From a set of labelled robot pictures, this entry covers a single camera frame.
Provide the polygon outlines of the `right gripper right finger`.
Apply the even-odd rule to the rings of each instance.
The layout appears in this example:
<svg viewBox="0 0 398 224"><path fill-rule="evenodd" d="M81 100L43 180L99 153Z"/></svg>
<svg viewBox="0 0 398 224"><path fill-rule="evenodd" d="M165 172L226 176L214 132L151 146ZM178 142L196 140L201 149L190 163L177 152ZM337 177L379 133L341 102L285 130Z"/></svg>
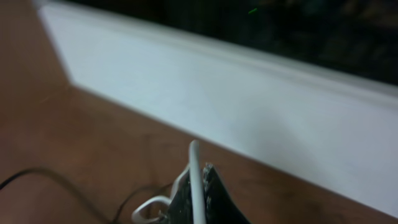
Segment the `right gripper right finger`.
<svg viewBox="0 0 398 224"><path fill-rule="evenodd" d="M251 223L233 202L213 164L203 169L203 186L207 224Z"/></svg>

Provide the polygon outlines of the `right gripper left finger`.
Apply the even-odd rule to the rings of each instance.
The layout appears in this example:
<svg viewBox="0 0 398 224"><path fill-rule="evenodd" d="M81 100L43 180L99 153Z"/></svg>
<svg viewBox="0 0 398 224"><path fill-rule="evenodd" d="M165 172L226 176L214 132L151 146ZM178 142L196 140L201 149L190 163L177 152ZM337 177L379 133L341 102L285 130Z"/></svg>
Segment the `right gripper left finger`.
<svg viewBox="0 0 398 224"><path fill-rule="evenodd" d="M193 224L189 175L182 182L166 213L159 220L159 224Z"/></svg>

